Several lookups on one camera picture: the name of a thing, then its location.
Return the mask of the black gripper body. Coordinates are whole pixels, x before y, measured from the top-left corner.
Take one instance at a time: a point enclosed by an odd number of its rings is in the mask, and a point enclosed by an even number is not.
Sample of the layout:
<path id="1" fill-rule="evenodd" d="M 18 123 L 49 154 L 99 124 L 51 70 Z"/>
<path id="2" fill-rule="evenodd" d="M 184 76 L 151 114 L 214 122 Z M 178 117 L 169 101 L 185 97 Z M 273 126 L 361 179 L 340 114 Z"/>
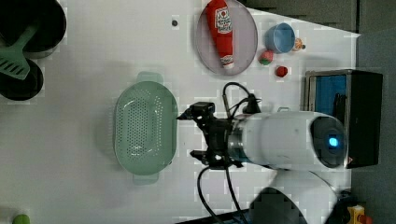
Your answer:
<path id="1" fill-rule="evenodd" d="M 214 170 L 225 170 L 232 165 L 242 168 L 242 162 L 233 160 L 228 152 L 228 140 L 232 130 L 231 121 L 214 116 L 214 103 L 198 102 L 190 107 L 197 112 L 198 118 L 194 122 L 203 132 L 207 144 L 206 160 L 201 163 Z"/>

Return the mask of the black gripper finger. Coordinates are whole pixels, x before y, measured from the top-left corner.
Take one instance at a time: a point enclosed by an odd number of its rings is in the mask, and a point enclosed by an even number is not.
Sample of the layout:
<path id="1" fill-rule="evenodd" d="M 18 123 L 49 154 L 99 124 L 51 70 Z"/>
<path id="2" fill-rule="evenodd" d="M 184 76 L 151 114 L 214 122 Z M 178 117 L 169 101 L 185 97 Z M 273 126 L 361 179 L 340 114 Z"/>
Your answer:
<path id="1" fill-rule="evenodd" d="M 190 155 L 198 161 L 206 160 L 206 152 L 202 150 L 193 150 Z"/>
<path id="2" fill-rule="evenodd" d="M 198 118 L 197 112 L 194 108 L 189 107 L 183 113 L 181 113 L 177 120 L 195 120 Z"/>

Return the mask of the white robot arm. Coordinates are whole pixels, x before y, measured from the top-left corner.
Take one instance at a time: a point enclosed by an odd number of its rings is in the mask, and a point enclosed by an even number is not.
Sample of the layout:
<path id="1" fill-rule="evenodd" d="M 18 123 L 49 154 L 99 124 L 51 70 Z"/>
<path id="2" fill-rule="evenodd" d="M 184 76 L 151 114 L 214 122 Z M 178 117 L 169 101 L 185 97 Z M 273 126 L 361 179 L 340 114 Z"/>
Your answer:
<path id="1" fill-rule="evenodd" d="M 218 119 L 214 112 L 214 104 L 199 102 L 177 117 L 203 133 L 206 149 L 191 152 L 196 160 L 212 170 L 249 163 L 276 172 L 249 205 L 251 224 L 329 224 L 348 152 L 338 119 L 289 110 Z"/>

